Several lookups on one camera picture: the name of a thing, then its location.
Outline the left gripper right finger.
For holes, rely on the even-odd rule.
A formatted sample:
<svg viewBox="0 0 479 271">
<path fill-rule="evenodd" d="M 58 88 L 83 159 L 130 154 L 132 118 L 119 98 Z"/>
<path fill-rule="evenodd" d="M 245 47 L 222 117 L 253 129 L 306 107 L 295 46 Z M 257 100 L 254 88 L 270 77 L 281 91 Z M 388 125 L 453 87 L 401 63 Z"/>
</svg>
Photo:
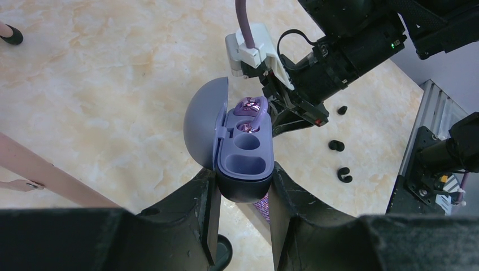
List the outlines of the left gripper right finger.
<svg viewBox="0 0 479 271">
<path fill-rule="evenodd" d="M 279 163 L 268 200 L 276 270 L 478 269 L 476 217 L 353 217 L 298 185 Z"/>
</svg>

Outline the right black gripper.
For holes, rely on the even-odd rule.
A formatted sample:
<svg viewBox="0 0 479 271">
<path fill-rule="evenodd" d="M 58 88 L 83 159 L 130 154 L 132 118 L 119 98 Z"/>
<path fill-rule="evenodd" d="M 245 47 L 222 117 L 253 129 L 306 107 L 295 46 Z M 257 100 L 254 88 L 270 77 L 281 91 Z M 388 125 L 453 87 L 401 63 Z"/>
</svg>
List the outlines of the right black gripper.
<svg viewBox="0 0 479 271">
<path fill-rule="evenodd" d="M 298 63 L 281 55 L 280 63 L 286 66 L 294 90 L 271 73 L 262 76 L 273 136 L 325 125 L 329 112 L 324 102 L 404 49 L 405 40 L 403 26 L 379 22 L 352 37 L 317 40 Z"/>
</svg>

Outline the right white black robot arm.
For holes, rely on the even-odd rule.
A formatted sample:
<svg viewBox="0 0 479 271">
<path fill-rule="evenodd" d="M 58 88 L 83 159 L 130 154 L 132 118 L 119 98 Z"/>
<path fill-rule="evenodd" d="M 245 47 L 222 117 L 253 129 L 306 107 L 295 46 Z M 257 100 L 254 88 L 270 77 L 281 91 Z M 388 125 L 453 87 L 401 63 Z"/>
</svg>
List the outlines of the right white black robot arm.
<svg viewBox="0 0 479 271">
<path fill-rule="evenodd" d="M 477 1 L 301 1 L 324 32 L 312 51 L 294 63 L 280 55 L 288 89 L 266 76 L 273 133 L 280 135 L 323 126 L 324 102 L 391 58 L 412 40 L 421 60 L 449 53 L 478 41 Z"/>
</svg>

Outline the purple earbud charging case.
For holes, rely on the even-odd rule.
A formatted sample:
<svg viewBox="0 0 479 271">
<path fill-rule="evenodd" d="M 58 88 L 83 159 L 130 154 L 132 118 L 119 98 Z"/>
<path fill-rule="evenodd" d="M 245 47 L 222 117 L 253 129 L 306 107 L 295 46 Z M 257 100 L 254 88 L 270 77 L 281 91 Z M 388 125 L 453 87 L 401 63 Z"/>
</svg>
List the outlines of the purple earbud charging case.
<svg viewBox="0 0 479 271">
<path fill-rule="evenodd" d="M 228 109 L 229 80 L 213 79 L 192 97 L 183 123 L 190 156 L 217 175 L 221 194 L 236 203 L 256 203 L 268 192 L 274 167 L 269 113 L 255 133 L 238 130 L 254 117 L 235 116 Z"/>
</svg>

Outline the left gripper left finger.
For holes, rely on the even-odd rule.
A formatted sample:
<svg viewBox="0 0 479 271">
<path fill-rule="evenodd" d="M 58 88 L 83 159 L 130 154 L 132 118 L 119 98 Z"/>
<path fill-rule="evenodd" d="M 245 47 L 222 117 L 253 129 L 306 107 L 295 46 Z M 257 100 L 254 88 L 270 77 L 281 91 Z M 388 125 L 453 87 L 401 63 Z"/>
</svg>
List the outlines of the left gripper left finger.
<svg viewBox="0 0 479 271">
<path fill-rule="evenodd" d="M 220 195 L 202 169 L 161 201 L 123 208 L 1 210 L 2 270 L 209 270 Z"/>
</svg>

